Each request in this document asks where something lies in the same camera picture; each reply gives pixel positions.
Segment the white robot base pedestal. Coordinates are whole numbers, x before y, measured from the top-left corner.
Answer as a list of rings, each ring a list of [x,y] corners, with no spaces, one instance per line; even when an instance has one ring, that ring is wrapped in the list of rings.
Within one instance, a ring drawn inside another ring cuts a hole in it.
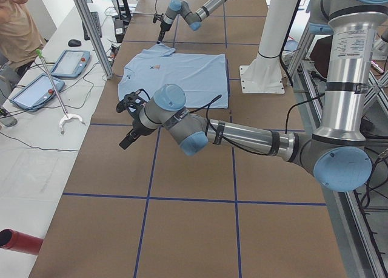
[[[270,0],[256,58],[240,66],[242,93],[283,94],[280,60],[300,0]]]

